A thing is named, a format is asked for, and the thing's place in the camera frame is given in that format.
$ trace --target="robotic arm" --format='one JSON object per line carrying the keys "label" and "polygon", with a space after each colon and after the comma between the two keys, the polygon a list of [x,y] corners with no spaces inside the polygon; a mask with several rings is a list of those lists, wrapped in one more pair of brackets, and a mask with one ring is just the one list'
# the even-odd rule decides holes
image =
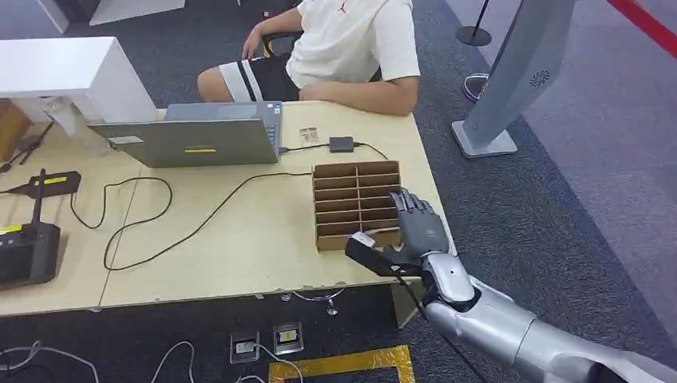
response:
{"label": "robotic arm", "polygon": [[374,240],[358,232],[349,239],[346,255],[381,276],[420,276],[426,288],[422,314],[437,331],[536,382],[677,382],[673,369],[541,322],[508,295],[468,275],[449,253],[444,225],[430,204],[405,188],[390,196],[398,209],[402,248],[377,251]]}

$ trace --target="white stripe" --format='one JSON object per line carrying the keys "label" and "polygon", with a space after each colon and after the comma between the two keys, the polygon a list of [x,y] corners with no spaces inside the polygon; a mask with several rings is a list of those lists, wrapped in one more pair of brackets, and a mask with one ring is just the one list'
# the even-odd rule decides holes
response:
{"label": "white stripe", "polygon": [[256,96],[257,101],[263,101],[263,95],[261,94],[261,88],[259,88],[259,82],[256,81],[254,77],[254,72],[251,71],[251,66],[249,66],[249,61],[242,61],[242,66],[244,67],[244,72],[249,77],[249,84],[251,85],[251,90],[254,91],[254,96]]}
{"label": "white stripe", "polygon": [[237,62],[229,62],[227,64],[219,65],[221,76],[224,77],[228,91],[231,94],[233,101],[247,102],[251,101],[247,86],[244,84],[240,69],[237,67]]}

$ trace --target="red rope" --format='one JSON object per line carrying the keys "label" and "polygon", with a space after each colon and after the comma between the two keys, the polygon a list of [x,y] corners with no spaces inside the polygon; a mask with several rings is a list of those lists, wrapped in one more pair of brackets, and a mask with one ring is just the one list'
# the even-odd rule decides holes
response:
{"label": "red rope", "polygon": [[677,35],[651,16],[637,0],[608,0],[661,48],[677,58]]}

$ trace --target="cardboard compartment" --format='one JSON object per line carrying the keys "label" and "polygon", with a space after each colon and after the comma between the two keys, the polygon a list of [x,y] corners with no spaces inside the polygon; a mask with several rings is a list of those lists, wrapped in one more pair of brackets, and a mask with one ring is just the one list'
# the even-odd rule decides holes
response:
{"label": "cardboard compartment", "polygon": [[324,235],[353,235],[360,231],[359,222],[320,223],[317,225],[318,236]]}
{"label": "cardboard compartment", "polygon": [[368,209],[360,211],[361,221],[374,221],[379,219],[397,219],[398,210],[394,207],[384,209]]}
{"label": "cardboard compartment", "polygon": [[358,176],[369,174],[392,174],[400,172],[397,161],[362,162],[357,164]]}
{"label": "cardboard compartment", "polygon": [[400,185],[387,186],[369,186],[368,188],[359,188],[360,198],[388,196],[391,192],[400,190]]}
{"label": "cardboard compartment", "polygon": [[398,213],[389,193],[399,189],[397,161],[315,166],[313,196],[318,250],[343,250],[357,231],[371,231],[378,247],[398,244]]}
{"label": "cardboard compartment", "polygon": [[399,174],[372,174],[368,176],[359,177],[359,186],[382,186],[382,185],[399,185]]}
{"label": "cardboard compartment", "polygon": [[398,223],[399,221],[397,219],[379,219],[375,221],[362,221],[362,231],[385,229],[388,227],[397,227]]}
{"label": "cardboard compartment", "polygon": [[359,209],[358,199],[315,201],[315,214],[327,211],[346,211],[358,209]]}
{"label": "cardboard compartment", "polygon": [[313,179],[356,176],[355,164],[318,165],[313,169]]}
{"label": "cardboard compartment", "polygon": [[359,211],[328,211],[315,214],[315,223],[357,222],[360,220]]}
{"label": "cardboard compartment", "polygon": [[342,250],[349,238],[349,235],[324,235],[317,238],[316,245],[319,251]]}
{"label": "cardboard compartment", "polygon": [[380,209],[384,207],[395,207],[395,203],[389,196],[387,197],[370,197],[361,198],[359,200],[360,209]]}
{"label": "cardboard compartment", "polygon": [[356,188],[358,186],[356,177],[321,178],[313,182],[315,190]]}
{"label": "cardboard compartment", "polygon": [[333,199],[355,199],[358,198],[358,189],[326,189],[315,191],[315,201],[329,201]]}

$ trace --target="white t-shirt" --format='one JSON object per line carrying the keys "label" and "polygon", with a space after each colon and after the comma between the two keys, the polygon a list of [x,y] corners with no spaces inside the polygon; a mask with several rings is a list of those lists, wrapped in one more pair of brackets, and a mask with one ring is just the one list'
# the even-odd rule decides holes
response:
{"label": "white t-shirt", "polygon": [[287,73],[299,89],[320,81],[419,76],[411,0],[303,0],[303,36]]}

